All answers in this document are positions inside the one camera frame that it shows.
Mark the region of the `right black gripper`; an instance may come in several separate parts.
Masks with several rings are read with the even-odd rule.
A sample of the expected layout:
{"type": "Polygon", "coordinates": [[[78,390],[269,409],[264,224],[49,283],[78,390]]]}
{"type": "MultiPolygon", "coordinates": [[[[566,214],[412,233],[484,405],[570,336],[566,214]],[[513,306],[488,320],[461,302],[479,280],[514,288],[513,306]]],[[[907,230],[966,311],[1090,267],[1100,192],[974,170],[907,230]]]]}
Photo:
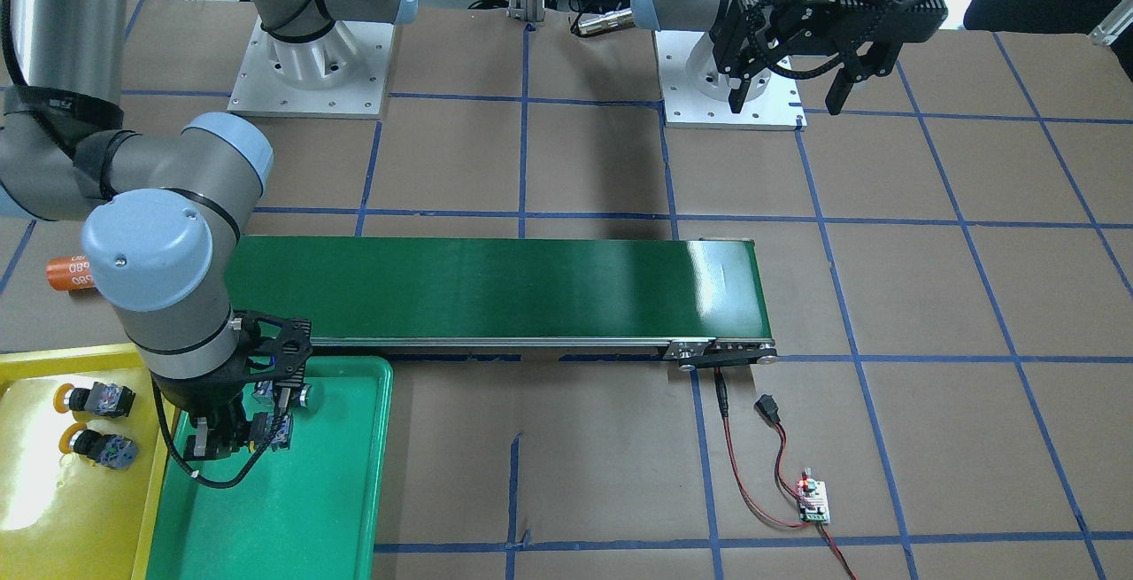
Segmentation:
{"type": "Polygon", "coordinates": [[[259,381],[306,381],[314,352],[312,323],[259,312],[237,312],[225,333],[235,349],[205,362],[206,373],[178,377],[152,374],[157,396],[186,415],[188,435],[174,447],[177,460],[221,460],[250,446],[252,415],[272,412],[275,421],[300,409],[263,406],[252,398],[259,381]]]}

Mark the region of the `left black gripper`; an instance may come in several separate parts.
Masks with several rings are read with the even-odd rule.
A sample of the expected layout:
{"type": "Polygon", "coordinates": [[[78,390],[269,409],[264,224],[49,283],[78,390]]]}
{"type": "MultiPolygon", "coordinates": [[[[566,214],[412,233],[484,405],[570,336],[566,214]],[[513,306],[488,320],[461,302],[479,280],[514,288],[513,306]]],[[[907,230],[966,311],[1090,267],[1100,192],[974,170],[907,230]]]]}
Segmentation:
{"type": "Polygon", "coordinates": [[[825,99],[829,116],[838,116],[859,84],[893,72],[898,46],[925,43],[947,16],[945,0],[729,0],[713,24],[713,60],[739,82],[729,109],[740,113],[760,72],[787,75],[782,57],[845,56],[825,99]],[[866,43],[881,44],[854,54],[866,43]]]}

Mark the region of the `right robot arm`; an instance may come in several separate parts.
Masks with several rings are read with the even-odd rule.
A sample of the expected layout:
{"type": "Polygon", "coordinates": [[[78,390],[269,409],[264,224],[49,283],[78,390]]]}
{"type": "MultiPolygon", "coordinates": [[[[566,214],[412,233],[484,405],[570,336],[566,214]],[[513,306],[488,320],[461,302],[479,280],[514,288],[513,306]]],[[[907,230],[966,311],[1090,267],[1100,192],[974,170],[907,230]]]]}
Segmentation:
{"type": "Polygon", "coordinates": [[[3,0],[3,214],[79,220],[80,248],[159,395],[188,415],[184,458],[269,447],[242,387],[275,418],[306,398],[309,329],[238,312],[224,273],[266,193],[273,150],[252,116],[376,119],[393,27],[420,0],[252,0],[258,29],[225,112],[174,137],[125,127],[125,0],[3,0]]]}

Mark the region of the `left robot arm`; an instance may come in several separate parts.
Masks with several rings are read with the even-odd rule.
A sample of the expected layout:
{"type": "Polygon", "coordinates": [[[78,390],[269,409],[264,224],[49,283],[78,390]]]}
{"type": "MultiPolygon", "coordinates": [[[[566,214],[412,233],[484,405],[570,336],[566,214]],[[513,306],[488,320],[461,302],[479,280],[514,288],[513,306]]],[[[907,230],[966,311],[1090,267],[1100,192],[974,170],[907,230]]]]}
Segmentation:
{"type": "Polygon", "coordinates": [[[634,26],[655,34],[668,116],[775,128],[796,82],[832,74],[824,101],[837,116],[898,52],[925,43],[948,16],[945,0],[630,0],[634,26]]]}

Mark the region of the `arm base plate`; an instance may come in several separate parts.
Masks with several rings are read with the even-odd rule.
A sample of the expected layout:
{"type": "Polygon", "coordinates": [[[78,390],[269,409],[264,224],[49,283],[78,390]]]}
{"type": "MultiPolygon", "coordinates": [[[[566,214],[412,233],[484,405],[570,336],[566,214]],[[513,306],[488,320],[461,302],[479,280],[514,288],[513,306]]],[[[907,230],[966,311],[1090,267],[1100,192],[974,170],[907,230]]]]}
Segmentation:
{"type": "Polygon", "coordinates": [[[654,33],[665,123],[672,128],[806,128],[796,82],[765,69],[752,77],[740,112],[729,96],[740,82],[717,71],[707,32],[663,29],[654,33]]]}
{"type": "Polygon", "coordinates": [[[252,28],[227,111],[242,117],[378,120],[397,35],[392,24],[339,20],[310,43],[252,28]]]}

